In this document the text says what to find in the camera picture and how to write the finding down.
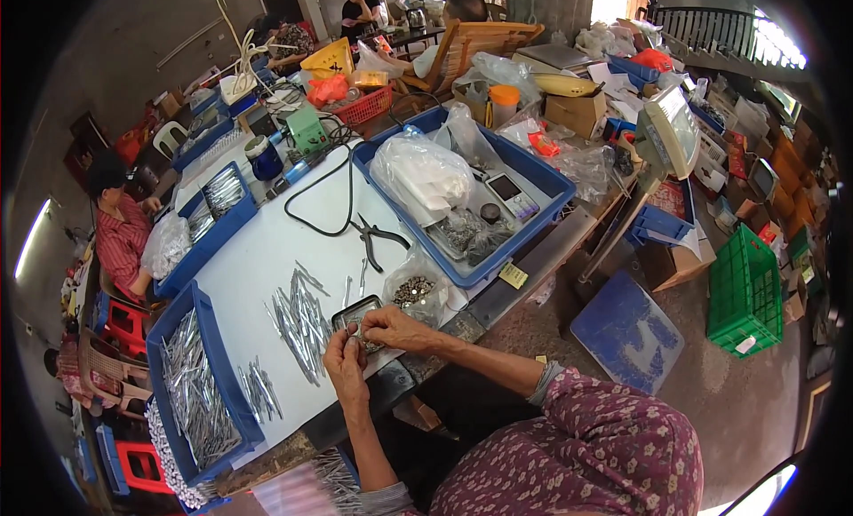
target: red striped shirt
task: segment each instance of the red striped shirt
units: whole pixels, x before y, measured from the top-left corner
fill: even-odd
[[[98,209],[98,259],[116,287],[134,299],[142,299],[142,296],[131,292],[131,285],[139,277],[139,261],[143,256],[148,234],[151,233],[151,222],[128,194],[122,195],[119,211],[124,216],[124,222]]]

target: red plastic basket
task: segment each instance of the red plastic basket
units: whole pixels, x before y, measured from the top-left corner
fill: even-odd
[[[391,107],[391,85],[358,98],[355,102],[332,111],[348,126],[355,126],[381,115]]]

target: pliers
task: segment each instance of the pliers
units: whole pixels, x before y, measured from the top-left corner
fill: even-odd
[[[409,244],[409,241],[402,238],[397,233],[390,233],[389,231],[383,231],[383,230],[379,229],[378,227],[376,227],[376,225],[371,226],[368,223],[368,221],[365,220],[361,214],[358,215],[358,218],[362,221],[363,225],[358,225],[357,223],[353,222],[352,220],[350,220],[350,224],[352,225],[352,227],[356,228],[359,233],[361,233],[361,235],[359,235],[358,238],[360,238],[364,241],[364,246],[367,249],[368,262],[370,263],[370,266],[373,266],[374,270],[376,270],[379,274],[381,274],[382,273],[382,267],[379,266],[379,263],[376,262],[376,257],[374,256],[374,253],[373,253],[373,243],[370,241],[370,235],[371,234],[375,234],[379,238],[387,238],[389,241],[394,241],[397,244],[399,244],[400,246],[406,248],[407,250],[411,247],[411,245]]]

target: staircase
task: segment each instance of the staircase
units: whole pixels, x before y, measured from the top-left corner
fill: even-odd
[[[638,18],[661,26],[661,35],[679,61],[691,67],[712,68],[769,83],[809,83],[807,69],[778,58],[781,49],[757,32],[763,16],[710,7],[660,7],[649,0]]]

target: blue jar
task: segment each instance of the blue jar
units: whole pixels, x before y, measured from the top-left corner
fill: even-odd
[[[259,181],[271,181],[284,170],[284,163],[275,151],[275,146],[263,135],[252,138],[244,151],[251,163],[251,173],[255,174]]]

